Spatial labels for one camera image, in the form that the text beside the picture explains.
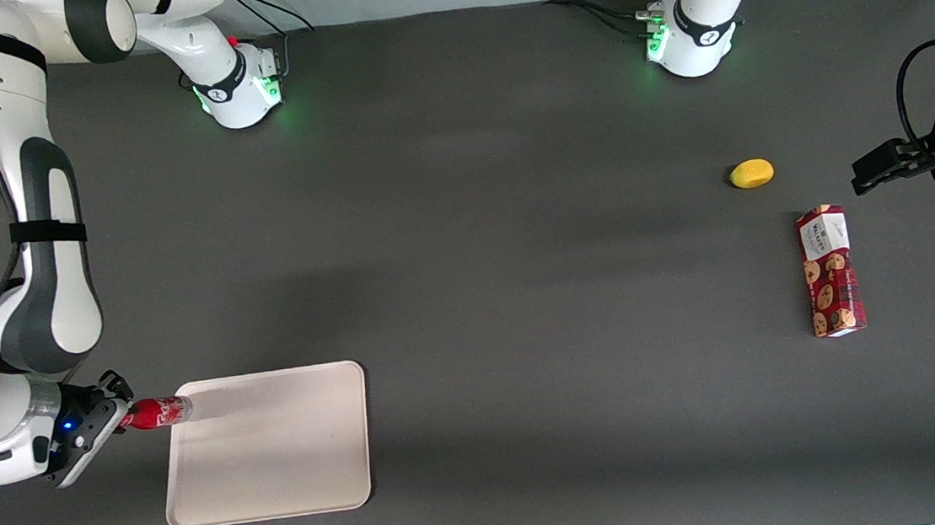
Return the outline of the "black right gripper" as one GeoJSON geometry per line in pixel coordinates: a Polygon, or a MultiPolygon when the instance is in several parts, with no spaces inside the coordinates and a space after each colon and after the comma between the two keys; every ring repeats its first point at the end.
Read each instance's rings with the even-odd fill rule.
{"type": "Polygon", "coordinates": [[[60,384],[62,404],[48,448],[46,479],[79,477],[114,435],[135,428],[138,408],[131,406],[119,420],[117,400],[131,404],[131,385],[108,370],[92,387],[60,384]]]}

